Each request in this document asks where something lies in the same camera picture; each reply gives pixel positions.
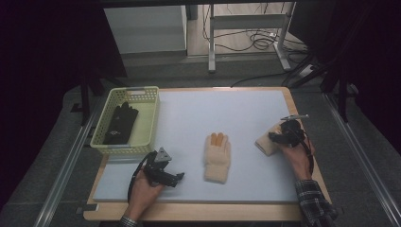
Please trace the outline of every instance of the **green plastic basket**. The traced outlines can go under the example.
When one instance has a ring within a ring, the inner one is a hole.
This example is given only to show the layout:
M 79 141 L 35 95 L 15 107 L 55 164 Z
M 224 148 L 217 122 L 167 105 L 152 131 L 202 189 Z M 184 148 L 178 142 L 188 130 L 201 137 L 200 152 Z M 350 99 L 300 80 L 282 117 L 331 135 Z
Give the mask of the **green plastic basket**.
M 109 128 L 115 107 L 128 101 L 138 110 L 128 144 L 104 145 L 104 137 Z M 153 151 L 154 137 L 159 115 L 158 87 L 114 88 L 110 91 L 106 104 L 97 122 L 91 147 L 103 154 L 143 154 Z

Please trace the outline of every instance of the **black object in basket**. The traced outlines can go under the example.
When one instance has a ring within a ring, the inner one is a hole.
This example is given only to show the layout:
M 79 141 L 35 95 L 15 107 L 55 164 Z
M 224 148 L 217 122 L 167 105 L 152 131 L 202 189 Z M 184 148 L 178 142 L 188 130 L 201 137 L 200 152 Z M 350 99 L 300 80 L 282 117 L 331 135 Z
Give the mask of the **black object in basket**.
M 128 102 L 124 102 L 121 107 L 117 106 L 114 110 L 109 129 L 106 131 L 103 144 L 127 144 L 137 115 L 138 110 L 130 107 Z

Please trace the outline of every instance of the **sleeve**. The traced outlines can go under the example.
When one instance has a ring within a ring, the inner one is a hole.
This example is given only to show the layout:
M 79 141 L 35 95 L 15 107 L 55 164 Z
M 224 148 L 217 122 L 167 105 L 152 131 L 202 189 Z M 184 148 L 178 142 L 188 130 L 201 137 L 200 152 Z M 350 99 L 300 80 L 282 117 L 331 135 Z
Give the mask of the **sleeve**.
M 312 180 L 299 181 L 295 184 L 301 209 L 308 226 L 334 227 L 338 213 L 325 199 L 319 184 Z
M 117 227 L 137 227 L 136 221 L 123 216 L 117 224 Z

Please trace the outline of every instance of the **cable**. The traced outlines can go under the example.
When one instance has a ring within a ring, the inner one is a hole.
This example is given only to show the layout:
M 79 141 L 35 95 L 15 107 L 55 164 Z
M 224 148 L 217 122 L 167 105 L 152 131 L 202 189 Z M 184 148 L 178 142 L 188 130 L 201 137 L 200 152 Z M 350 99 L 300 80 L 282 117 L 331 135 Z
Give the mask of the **cable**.
M 280 74 L 268 74 L 268 75 L 262 75 L 262 76 L 257 76 L 257 77 L 252 77 L 252 78 L 246 78 L 246 79 L 241 79 L 235 83 L 233 83 L 230 87 L 233 88 L 234 86 L 236 86 L 238 83 L 244 82 L 244 81 L 248 81 L 248 80 L 252 80 L 252 79 L 261 79 L 261 78 L 266 78 L 266 77 L 274 77 L 274 76 L 282 76 L 282 75 L 286 75 L 286 74 L 292 74 L 295 71 L 297 71 L 298 69 L 300 69 L 301 67 L 303 67 L 307 62 L 308 62 L 308 58 L 311 58 L 310 55 L 308 55 L 306 58 L 303 59 L 303 61 L 301 61 L 300 64 L 298 64 L 294 69 L 292 69 L 291 71 L 285 72 L 285 73 L 280 73 Z M 284 86 L 283 84 L 286 82 L 286 80 L 288 79 L 285 78 L 284 81 L 282 82 L 282 86 Z

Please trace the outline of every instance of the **human hand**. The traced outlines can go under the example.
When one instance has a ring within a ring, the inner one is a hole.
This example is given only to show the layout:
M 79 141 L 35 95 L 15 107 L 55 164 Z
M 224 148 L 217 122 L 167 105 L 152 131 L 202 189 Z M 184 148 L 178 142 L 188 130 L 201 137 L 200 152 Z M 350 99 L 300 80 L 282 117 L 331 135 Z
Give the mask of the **human hand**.
M 141 169 L 136 175 L 129 206 L 124 216 L 135 221 L 138 220 L 142 213 L 156 201 L 164 187 L 162 184 L 151 186 Z
M 315 153 L 315 147 L 313 147 L 309 138 L 306 138 L 304 142 L 307 146 L 309 146 L 311 154 L 313 155 Z M 294 148 L 289 148 L 282 144 L 277 144 L 277 147 L 283 151 L 294 170 L 295 176 L 299 181 L 312 179 L 309 171 L 310 163 L 306 155 L 306 150 L 301 143 Z

